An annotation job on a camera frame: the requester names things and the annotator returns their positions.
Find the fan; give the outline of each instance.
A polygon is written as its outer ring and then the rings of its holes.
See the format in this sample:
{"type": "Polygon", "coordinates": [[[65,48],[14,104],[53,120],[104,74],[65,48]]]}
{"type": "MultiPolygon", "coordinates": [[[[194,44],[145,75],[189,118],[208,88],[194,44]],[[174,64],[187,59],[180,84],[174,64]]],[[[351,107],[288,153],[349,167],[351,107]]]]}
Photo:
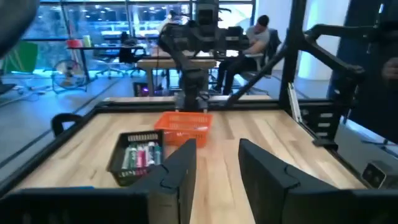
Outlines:
{"type": "Polygon", "coordinates": [[[54,66],[52,80],[53,84],[65,90],[75,90],[86,86],[86,76],[81,65],[70,59],[61,60],[54,66]]]}

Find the marker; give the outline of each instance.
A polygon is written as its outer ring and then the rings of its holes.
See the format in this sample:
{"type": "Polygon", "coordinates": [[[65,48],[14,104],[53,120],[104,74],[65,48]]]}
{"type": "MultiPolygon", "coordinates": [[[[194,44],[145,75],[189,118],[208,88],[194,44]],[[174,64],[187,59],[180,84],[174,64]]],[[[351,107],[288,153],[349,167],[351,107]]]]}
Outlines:
{"type": "Polygon", "coordinates": [[[147,155],[146,155],[146,150],[144,148],[142,148],[140,158],[141,158],[142,167],[146,167],[147,166],[147,155]]]}
{"type": "Polygon", "coordinates": [[[155,146],[155,165],[160,165],[162,158],[162,148],[160,146],[155,146]]]}
{"type": "Polygon", "coordinates": [[[142,150],[142,146],[141,145],[138,146],[138,148],[137,148],[137,158],[136,158],[136,164],[137,164],[136,167],[138,167],[138,168],[142,167],[142,159],[141,159],[141,157],[142,157],[142,153],[143,152],[144,151],[142,150]]]}
{"type": "Polygon", "coordinates": [[[150,165],[155,164],[155,143],[154,142],[148,143],[148,147],[149,147],[149,154],[150,154],[148,166],[150,166],[150,165]]]}
{"type": "Polygon", "coordinates": [[[150,152],[149,152],[149,146],[148,145],[144,146],[144,150],[145,150],[145,156],[146,156],[145,164],[146,164],[146,166],[149,166],[149,163],[152,160],[152,154],[150,154],[150,152]]]}
{"type": "Polygon", "coordinates": [[[122,163],[122,169],[128,169],[129,168],[129,156],[130,156],[130,146],[126,148],[124,151],[124,159],[122,163]]]}
{"type": "Polygon", "coordinates": [[[135,168],[137,166],[137,148],[132,147],[130,150],[130,165],[129,169],[135,168]]]}

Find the green marker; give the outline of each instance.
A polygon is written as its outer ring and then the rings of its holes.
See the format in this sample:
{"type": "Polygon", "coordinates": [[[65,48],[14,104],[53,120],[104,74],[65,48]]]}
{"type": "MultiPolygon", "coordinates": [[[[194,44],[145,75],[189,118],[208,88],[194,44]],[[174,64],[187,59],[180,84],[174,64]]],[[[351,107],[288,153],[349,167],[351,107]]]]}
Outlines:
{"type": "Polygon", "coordinates": [[[129,168],[129,155],[130,155],[130,146],[126,148],[124,151],[124,159],[122,163],[122,169],[128,169],[129,168]]]}

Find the gray t-shirt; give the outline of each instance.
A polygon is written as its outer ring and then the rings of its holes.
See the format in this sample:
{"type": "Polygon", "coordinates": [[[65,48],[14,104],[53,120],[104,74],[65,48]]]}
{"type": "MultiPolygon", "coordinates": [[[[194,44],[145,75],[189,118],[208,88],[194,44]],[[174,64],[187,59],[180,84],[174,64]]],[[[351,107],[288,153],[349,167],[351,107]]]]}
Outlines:
{"type": "Polygon", "coordinates": [[[249,27],[247,29],[246,35],[247,35],[247,37],[248,37],[248,39],[250,41],[256,39],[256,40],[259,40],[259,41],[261,41],[261,42],[263,42],[265,44],[268,44],[268,41],[269,41],[269,38],[270,38],[270,33],[269,33],[268,29],[266,29],[264,32],[261,32],[259,34],[255,34],[253,26],[249,27]]]}

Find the wooden table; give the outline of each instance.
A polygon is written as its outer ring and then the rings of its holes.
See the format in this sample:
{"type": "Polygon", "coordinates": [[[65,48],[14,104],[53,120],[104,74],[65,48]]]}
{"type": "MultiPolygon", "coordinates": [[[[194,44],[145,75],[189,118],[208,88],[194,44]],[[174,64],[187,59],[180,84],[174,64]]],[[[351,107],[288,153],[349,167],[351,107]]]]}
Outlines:
{"type": "MultiPolygon", "coordinates": [[[[193,52],[184,52],[184,54],[186,56],[191,56],[193,55],[193,52]]],[[[156,48],[152,49],[152,53],[150,56],[152,58],[144,58],[138,61],[137,66],[145,70],[147,74],[149,96],[153,96],[155,88],[154,88],[154,76],[152,74],[152,70],[154,68],[161,68],[161,69],[175,68],[175,63],[174,60],[171,58],[164,58],[164,57],[170,57],[168,53],[163,52],[161,50],[157,51],[156,48]]],[[[199,58],[192,59],[192,63],[196,65],[198,68],[208,70],[216,66],[216,60],[210,58],[200,59],[201,56],[206,56],[206,55],[201,54],[198,55],[199,58]]]]}
{"type": "MultiPolygon", "coordinates": [[[[243,96],[242,100],[268,96],[243,96]]],[[[170,98],[150,98],[167,101],[170,98]]],[[[108,98],[147,101],[148,98],[108,98]]],[[[247,138],[285,162],[341,189],[364,186],[284,111],[210,112],[213,124],[208,144],[197,149],[197,180],[190,223],[254,223],[241,180],[238,147],[247,138]]],[[[92,185],[118,187],[106,166],[118,134],[154,127],[160,113],[99,114],[17,189],[92,185]]],[[[175,150],[168,147],[167,156],[175,150]]]]}

